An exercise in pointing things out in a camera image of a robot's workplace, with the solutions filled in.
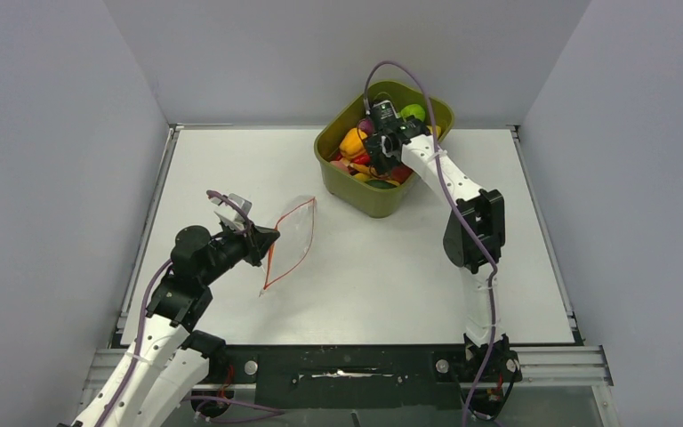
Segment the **yellow bell pepper toy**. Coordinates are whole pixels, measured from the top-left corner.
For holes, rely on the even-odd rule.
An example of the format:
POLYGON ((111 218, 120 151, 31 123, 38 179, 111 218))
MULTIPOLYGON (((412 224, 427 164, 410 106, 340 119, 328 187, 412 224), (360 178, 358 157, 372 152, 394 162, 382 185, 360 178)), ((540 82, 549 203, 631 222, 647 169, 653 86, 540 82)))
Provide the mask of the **yellow bell pepper toy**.
POLYGON ((365 141, 367 133, 358 128, 350 129, 341 140, 339 151, 343 158, 354 160, 366 155, 365 141))

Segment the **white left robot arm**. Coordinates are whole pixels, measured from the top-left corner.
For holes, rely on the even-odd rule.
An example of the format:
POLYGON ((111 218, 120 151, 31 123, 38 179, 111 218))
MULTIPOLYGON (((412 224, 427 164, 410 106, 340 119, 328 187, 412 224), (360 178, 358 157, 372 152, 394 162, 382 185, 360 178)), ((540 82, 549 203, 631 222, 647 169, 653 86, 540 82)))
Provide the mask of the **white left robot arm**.
POLYGON ((73 425, 162 425, 225 346, 197 330, 213 300, 211 284, 240 262, 261 266, 279 237, 278 230, 254 225, 215 235, 202 226, 181 230, 143 297, 133 343, 73 425))

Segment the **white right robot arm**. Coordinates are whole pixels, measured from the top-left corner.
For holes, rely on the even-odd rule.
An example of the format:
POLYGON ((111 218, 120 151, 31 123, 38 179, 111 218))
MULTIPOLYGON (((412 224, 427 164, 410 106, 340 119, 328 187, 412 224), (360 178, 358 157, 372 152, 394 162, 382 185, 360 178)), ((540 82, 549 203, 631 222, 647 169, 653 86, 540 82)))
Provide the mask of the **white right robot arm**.
POLYGON ((434 129, 417 117, 403 118, 391 101, 366 108, 374 132, 364 141, 374 169, 411 169, 450 209, 442 245, 461 272, 467 307, 464 365, 473 378, 507 381, 518 372, 508 338, 499 326, 495 279, 505 244, 502 193, 486 190, 438 145, 434 129))

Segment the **clear zip top bag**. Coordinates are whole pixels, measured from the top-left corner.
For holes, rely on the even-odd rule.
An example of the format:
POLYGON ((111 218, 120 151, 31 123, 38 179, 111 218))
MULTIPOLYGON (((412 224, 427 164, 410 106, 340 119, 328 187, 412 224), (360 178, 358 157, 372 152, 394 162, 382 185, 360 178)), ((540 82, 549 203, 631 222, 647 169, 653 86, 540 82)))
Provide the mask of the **clear zip top bag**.
POLYGON ((298 196, 285 204, 273 226, 280 236, 266 255, 259 296, 291 275, 306 259, 314 240, 316 213, 315 196, 298 196))

